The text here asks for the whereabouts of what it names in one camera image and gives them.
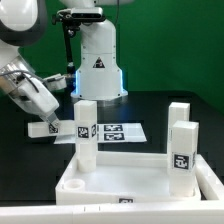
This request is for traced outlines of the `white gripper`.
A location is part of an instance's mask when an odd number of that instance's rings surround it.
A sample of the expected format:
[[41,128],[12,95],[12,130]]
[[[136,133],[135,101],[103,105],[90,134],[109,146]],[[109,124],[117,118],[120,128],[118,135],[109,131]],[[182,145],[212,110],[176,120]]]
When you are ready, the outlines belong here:
[[13,91],[10,98],[25,112],[45,117],[45,121],[58,128],[60,120],[55,110],[59,103],[51,92],[36,78],[23,80]]

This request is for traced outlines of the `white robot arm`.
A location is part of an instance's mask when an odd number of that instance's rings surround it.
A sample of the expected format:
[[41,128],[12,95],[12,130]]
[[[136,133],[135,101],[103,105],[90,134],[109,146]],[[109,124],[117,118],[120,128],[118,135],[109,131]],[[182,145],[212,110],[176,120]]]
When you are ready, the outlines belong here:
[[[0,90],[22,110],[35,114],[54,129],[59,103],[53,89],[75,79],[73,98],[112,102],[128,95],[116,61],[116,29],[103,8],[133,0],[59,0],[64,8],[49,16],[46,0],[0,0]],[[41,78],[19,49],[37,42],[47,21],[62,25],[66,75]]]

